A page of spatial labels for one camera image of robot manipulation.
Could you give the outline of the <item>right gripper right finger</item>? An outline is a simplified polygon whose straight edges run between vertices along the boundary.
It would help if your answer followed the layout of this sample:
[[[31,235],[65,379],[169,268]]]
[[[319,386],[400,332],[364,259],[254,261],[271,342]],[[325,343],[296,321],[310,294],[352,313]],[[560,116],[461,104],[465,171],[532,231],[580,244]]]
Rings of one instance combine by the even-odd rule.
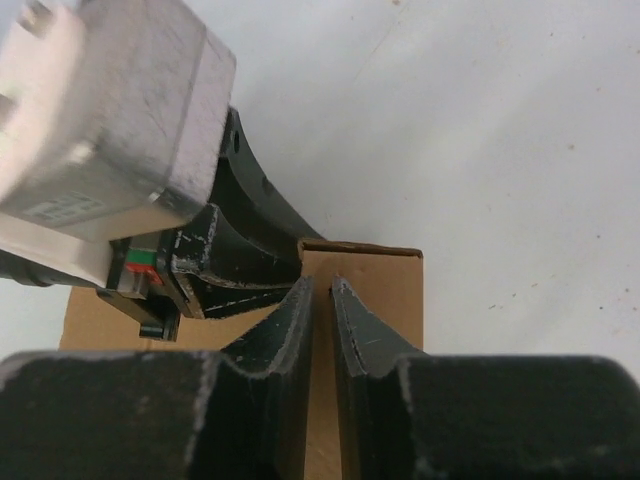
[[[639,387],[599,356],[435,356],[331,287],[347,479],[635,479]]]

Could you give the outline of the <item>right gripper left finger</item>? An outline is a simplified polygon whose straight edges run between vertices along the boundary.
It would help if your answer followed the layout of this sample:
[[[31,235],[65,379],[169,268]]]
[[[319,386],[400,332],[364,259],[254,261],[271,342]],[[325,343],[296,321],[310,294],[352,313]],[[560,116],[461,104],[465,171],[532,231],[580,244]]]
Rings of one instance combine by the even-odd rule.
[[[1,365],[5,479],[300,479],[313,281],[219,351],[41,351]]]

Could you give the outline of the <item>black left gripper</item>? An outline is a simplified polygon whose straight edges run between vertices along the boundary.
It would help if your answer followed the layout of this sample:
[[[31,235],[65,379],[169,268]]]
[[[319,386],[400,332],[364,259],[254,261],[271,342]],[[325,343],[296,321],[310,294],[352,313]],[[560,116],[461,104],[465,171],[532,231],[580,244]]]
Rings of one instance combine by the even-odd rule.
[[[219,320],[279,302],[300,276],[298,242],[322,236],[269,180],[233,107],[211,199],[176,237],[164,230],[111,241],[104,287],[5,251],[1,277],[91,288],[137,321],[140,337],[162,341],[177,338],[180,310],[186,318]]]

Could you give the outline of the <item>brown cardboard box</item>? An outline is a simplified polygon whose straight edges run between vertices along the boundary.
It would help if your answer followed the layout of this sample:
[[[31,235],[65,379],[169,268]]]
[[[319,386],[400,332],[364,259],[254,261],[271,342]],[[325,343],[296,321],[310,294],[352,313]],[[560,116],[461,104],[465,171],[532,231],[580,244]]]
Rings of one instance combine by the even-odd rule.
[[[306,240],[302,273],[314,279],[313,357],[304,476],[342,476],[330,287],[345,278],[367,308],[417,348],[423,346],[421,251],[348,242]],[[59,347],[62,350],[219,350],[271,313],[265,307],[224,320],[183,318],[174,342],[143,339],[136,321],[89,289],[70,294]]]

